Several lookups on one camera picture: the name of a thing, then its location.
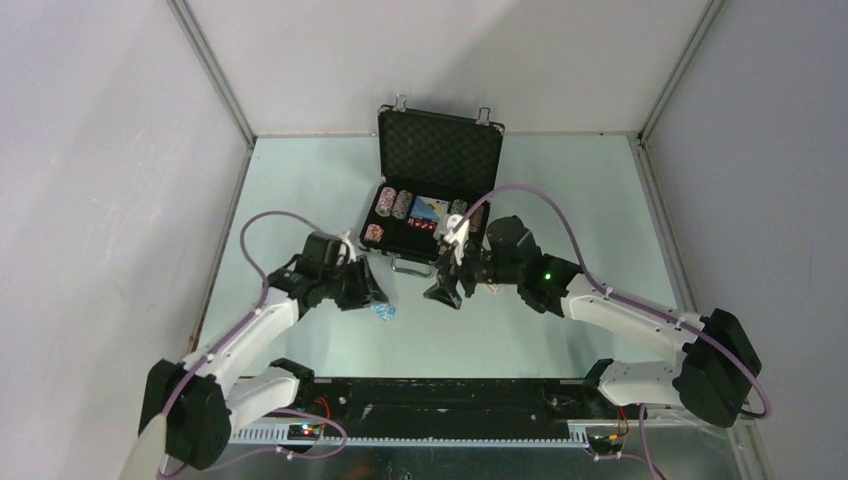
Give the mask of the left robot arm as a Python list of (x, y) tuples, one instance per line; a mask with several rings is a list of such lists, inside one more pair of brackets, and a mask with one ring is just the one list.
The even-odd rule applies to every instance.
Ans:
[(342, 311), (387, 302), (348, 234), (315, 231), (291, 263), (266, 276), (259, 304), (229, 330), (178, 362), (148, 373), (139, 436), (123, 477), (157, 472), (164, 456), (211, 467), (232, 434), (281, 409), (304, 416), (316, 403), (312, 369), (278, 359), (251, 378), (245, 370), (270, 343), (325, 300)]

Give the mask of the white ten chip stack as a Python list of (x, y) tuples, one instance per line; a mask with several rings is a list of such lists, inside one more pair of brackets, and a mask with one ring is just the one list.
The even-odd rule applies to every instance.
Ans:
[(390, 303), (377, 303), (372, 305), (370, 309), (382, 321), (391, 321), (396, 316), (396, 308)]

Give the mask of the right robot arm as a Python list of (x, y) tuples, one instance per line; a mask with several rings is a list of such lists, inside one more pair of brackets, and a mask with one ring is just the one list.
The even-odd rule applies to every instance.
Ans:
[(538, 313), (595, 325), (657, 355), (649, 362), (597, 361), (581, 392), (588, 414), (606, 418), (620, 406), (663, 405), (721, 428), (745, 414), (762, 363), (734, 314), (675, 310), (593, 280), (579, 264), (543, 252), (516, 216), (492, 222), (486, 244), (461, 220), (451, 215), (437, 227), (436, 282), (425, 298), (458, 309), (479, 285), (513, 285)]

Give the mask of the blue playing card box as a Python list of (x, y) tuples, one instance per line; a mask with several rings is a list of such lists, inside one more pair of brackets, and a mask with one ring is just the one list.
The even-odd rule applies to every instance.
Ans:
[(438, 222), (449, 212), (450, 201), (426, 196), (416, 196), (412, 203), (409, 216), (416, 220)]

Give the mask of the black poker set case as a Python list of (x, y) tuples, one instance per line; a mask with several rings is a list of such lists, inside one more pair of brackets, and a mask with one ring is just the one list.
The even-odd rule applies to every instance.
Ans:
[[(385, 257), (399, 274), (429, 278), (440, 248), (434, 232), (418, 230), (405, 219), (380, 217), (374, 212), (377, 195), (385, 186), (397, 193), (408, 190), (416, 196), (474, 204), (496, 183), (506, 133), (503, 124), (490, 118), (482, 107), (474, 118), (449, 115), (407, 106), (400, 95), (393, 104), (377, 111), (380, 161), (379, 183), (367, 207), (358, 235), (360, 247)], [(385, 229), (381, 242), (365, 242), (368, 224)]]

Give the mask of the green chip stack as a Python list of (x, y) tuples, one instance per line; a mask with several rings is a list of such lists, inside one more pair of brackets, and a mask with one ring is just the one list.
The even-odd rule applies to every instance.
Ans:
[(449, 208), (450, 215), (464, 215), (468, 210), (469, 204), (462, 199), (455, 199), (451, 202)]

